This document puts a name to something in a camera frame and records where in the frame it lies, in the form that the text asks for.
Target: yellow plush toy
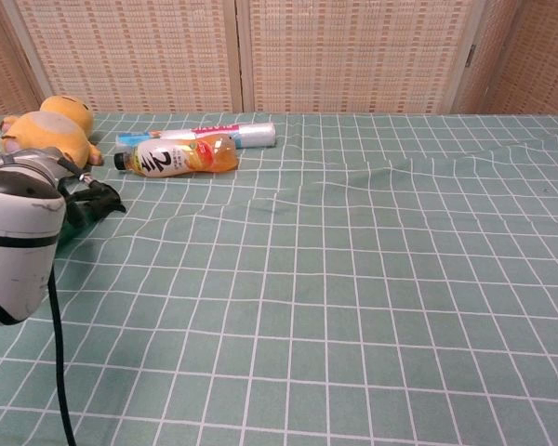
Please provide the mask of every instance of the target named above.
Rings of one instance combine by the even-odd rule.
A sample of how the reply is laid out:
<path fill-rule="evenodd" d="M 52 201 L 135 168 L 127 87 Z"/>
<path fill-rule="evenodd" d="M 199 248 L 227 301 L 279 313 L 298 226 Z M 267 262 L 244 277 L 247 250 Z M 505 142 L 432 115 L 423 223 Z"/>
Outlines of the yellow plush toy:
<path fill-rule="evenodd" d="M 93 113 L 81 99 L 52 96 L 39 111 L 5 117 L 0 147 L 6 153 L 57 147 L 79 167 L 102 165 L 101 152 L 87 139 L 92 127 Z"/>

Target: black cable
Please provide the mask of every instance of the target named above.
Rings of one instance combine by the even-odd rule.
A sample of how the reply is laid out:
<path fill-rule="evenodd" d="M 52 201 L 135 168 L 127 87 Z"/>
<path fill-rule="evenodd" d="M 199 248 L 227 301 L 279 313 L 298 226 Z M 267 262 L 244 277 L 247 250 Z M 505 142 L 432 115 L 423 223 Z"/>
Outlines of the black cable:
<path fill-rule="evenodd" d="M 49 305 L 52 308 L 52 319 L 54 321 L 54 339 L 56 342 L 56 387 L 58 389 L 58 402 L 60 403 L 60 414 L 68 446 L 76 446 L 74 441 L 73 426 L 71 417 L 68 413 L 68 403 L 66 402 L 66 388 L 64 387 L 64 339 L 62 338 L 62 321 L 60 320 L 60 308 L 58 307 L 58 294 L 56 293 L 56 277 L 54 268 L 49 274 L 47 281 L 49 293 Z"/>

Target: plastic bottle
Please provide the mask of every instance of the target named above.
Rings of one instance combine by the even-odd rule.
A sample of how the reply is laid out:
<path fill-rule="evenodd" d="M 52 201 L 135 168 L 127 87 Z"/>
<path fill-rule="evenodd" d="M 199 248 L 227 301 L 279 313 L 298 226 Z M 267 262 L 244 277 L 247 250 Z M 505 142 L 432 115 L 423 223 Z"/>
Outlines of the plastic bottle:
<path fill-rule="evenodd" d="M 235 143 L 227 135 L 197 139 L 147 139 L 135 150 L 116 153 L 118 170 L 144 177 L 173 177 L 189 172 L 225 172 L 238 165 Z"/>

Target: green tablecloth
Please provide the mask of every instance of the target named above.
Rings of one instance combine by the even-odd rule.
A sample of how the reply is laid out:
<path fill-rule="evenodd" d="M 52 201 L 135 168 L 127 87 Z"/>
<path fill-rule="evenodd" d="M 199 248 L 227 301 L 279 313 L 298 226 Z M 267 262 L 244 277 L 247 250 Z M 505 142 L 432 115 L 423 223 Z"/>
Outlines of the green tablecloth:
<path fill-rule="evenodd" d="M 273 121 L 235 172 L 117 132 Z M 558 445 L 558 117 L 99 115 L 113 214 L 56 260 L 79 445 Z M 0 328 L 0 446 L 61 445 L 49 305 Z"/>

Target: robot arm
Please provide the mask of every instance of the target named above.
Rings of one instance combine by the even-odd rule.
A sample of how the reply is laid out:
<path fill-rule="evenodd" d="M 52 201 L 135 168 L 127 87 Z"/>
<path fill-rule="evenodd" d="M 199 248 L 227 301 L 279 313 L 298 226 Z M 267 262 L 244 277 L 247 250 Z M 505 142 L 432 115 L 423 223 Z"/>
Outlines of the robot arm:
<path fill-rule="evenodd" d="M 69 193 L 72 178 L 88 189 Z M 118 193 L 57 149 L 0 155 L 0 325 L 37 310 L 62 237 L 114 210 L 126 211 Z"/>

